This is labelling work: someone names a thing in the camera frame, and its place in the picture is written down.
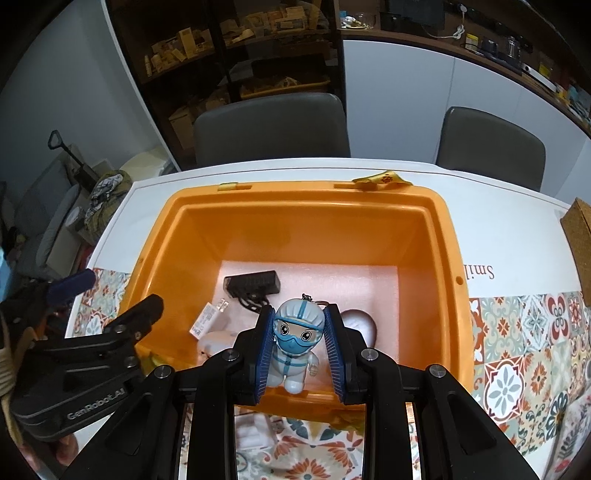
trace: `toy figurine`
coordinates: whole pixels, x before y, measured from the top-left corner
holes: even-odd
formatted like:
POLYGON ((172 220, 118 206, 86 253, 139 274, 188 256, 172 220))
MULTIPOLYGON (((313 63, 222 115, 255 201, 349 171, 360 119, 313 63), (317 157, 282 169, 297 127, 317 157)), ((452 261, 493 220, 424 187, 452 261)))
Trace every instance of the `toy figurine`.
POLYGON ((318 373, 318 357, 311 350, 324 332, 324 312, 310 297, 302 297, 287 300, 277 310, 267 377, 267 387, 278 387, 285 380, 285 389, 292 394, 303 390, 307 368, 312 377, 318 373))

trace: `patterned tablecloth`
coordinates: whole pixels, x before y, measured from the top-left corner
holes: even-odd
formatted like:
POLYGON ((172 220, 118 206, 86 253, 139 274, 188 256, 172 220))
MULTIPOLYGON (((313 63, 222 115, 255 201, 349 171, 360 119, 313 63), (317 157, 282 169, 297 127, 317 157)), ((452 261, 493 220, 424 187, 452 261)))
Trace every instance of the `patterned tablecloth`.
MULTIPOLYGON (((74 335, 100 333, 117 315, 130 275, 95 269, 74 335)), ((557 478, 591 429, 591 309, 581 292, 470 299, 474 338, 472 396, 522 455, 558 436, 546 473, 557 478)), ((237 452, 241 480, 354 480, 363 439, 328 425, 283 419, 278 443, 237 452)), ((410 423, 411 438, 414 424, 410 423)), ((413 443, 417 477, 418 448, 413 443)))

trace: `blue grip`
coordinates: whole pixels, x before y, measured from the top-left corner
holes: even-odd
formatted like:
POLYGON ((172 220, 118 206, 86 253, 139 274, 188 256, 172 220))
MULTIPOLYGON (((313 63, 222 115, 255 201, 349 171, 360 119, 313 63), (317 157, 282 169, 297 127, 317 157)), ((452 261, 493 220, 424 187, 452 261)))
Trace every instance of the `blue grip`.
POLYGON ((49 307, 59 307, 66 304, 77 295, 91 289, 96 282, 95 273, 87 268, 49 285, 45 300, 49 307))

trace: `orange plastic bin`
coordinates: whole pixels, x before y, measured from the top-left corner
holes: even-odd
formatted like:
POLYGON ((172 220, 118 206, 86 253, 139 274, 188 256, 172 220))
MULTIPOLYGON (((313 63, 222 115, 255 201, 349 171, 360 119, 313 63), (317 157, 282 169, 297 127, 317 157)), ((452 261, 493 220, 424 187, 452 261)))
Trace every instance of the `orange plastic bin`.
MULTIPOLYGON (((141 356, 155 355, 175 369, 196 365, 197 341, 189 329, 213 300, 222 261, 394 265, 396 360, 421 369, 439 363, 465 387, 472 383, 462 259, 447 206, 432 190, 367 191, 350 182, 289 181, 177 192, 152 228, 121 306, 124 312, 151 293, 164 299, 162 318, 137 344, 141 356), (301 227, 310 222, 318 226, 313 236, 301 227)), ((321 377, 314 390, 306 388, 300 395, 268 388, 259 408, 333 424, 360 411, 339 403, 330 376, 321 377)))

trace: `dining table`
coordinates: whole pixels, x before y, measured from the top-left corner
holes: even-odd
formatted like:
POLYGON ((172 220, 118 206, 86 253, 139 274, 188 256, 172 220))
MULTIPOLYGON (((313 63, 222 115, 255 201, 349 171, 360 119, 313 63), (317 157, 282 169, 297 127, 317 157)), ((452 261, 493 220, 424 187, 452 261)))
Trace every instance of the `dining table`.
MULTIPOLYGON (((179 190, 350 181, 390 170, 434 190, 447 204, 472 313, 468 390, 539 478, 558 478, 591 429, 591 310, 560 224, 570 206, 513 184, 429 163, 363 158, 259 160, 135 182, 89 260, 97 282, 75 299, 66 336, 100 333, 117 316, 142 247, 179 190)), ((81 446, 103 422, 78 432, 81 446)), ((272 478, 278 471, 294 480, 361 478, 362 437, 293 419, 283 428, 272 450, 237 457, 241 480, 272 478), (298 448, 305 452, 294 453, 298 448)))

